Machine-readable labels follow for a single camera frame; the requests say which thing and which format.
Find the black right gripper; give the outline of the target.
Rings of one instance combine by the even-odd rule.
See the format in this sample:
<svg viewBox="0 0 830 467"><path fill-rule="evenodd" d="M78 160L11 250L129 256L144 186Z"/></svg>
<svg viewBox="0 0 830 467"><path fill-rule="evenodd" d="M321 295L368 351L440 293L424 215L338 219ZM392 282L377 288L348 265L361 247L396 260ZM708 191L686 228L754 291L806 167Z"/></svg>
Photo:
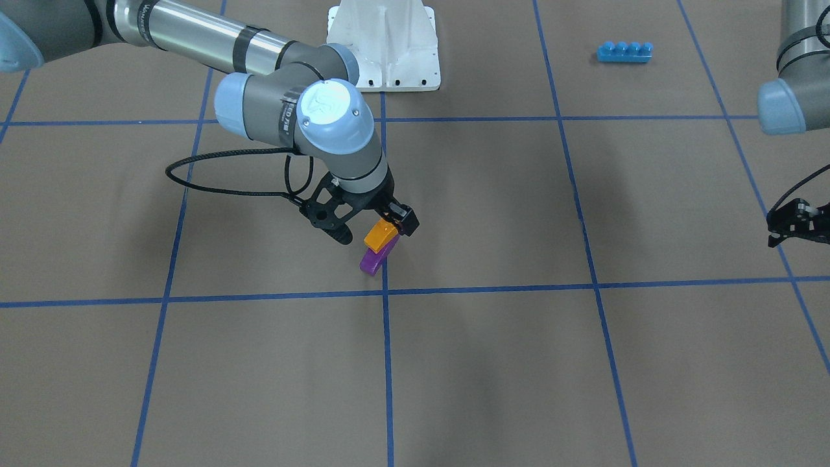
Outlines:
<svg viewBox="0 0 830 467"><path fill-rule="evenodd" d="M362 211L374 211L390 222L398 233L411 237L420 222L417 213L406 204L394 201L394 175L385 175L379 186L362 194L344 189L334 175L326 173L311 197L305 199L305 218L341 245L353 242L347 222Z"/></svg>

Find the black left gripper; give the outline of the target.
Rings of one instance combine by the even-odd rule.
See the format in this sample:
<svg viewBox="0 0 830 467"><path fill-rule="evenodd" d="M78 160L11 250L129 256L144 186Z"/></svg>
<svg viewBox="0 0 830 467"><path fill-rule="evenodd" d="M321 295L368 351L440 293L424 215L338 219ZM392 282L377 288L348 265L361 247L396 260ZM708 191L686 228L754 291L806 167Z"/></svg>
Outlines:
<svg viewBox="0 0 830 467"><path fill-rule="evenodd" d="M766 222L770 232L768 248L776 248L791 237L829 243L829 204L816 207L806 199L795 198L768 212Z"/></svg>

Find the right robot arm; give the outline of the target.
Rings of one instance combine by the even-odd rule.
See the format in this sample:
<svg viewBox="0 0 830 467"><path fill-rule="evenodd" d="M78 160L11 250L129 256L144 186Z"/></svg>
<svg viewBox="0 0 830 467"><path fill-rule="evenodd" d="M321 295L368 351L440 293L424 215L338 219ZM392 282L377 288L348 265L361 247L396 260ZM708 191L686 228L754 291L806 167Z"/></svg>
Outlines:
<svg viewBox="0 0 830 467"><path fill-rule="evenodd" d="M290 184L261 197L287 199L318 230L347 245L348 222L376 212L401 234L417 215L394 197L394 177L357 88L344 45L312 47L180 1L3 1L2 72L115 43L151 47L220 71L214 97L227 131L266 145L262 154L307 156L328 171L309 198Z"/></svg>

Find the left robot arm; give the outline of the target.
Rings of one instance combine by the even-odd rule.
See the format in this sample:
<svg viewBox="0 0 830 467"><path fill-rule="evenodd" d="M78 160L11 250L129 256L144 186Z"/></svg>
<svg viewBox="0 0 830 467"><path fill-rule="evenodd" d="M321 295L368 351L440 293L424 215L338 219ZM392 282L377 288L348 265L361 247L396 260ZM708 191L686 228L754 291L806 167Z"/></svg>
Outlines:
<svg viewBox="0 0 830 467"><path fill-rule="evenodd" d="M777 79L765 82L757 95L761 130L768 136L803 134L829 127L829 45L827 1L783 1ZM828 204L814 206L792 195L826 173L818 169L794 184L768 210L768 247L797 237L828 243Z"/></svg>

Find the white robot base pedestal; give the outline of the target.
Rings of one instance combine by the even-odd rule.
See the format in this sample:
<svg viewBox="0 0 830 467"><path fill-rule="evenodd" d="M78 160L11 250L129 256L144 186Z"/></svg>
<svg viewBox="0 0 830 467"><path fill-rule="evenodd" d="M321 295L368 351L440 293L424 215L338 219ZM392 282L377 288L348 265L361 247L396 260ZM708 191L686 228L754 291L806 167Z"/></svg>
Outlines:
<svg viewBox="0 0 830 467"><path fill-rule="evenodd" d="M328 11L327 42L349 48L363 93L438 91L438 25L422 1L341 1Z"/></svg>

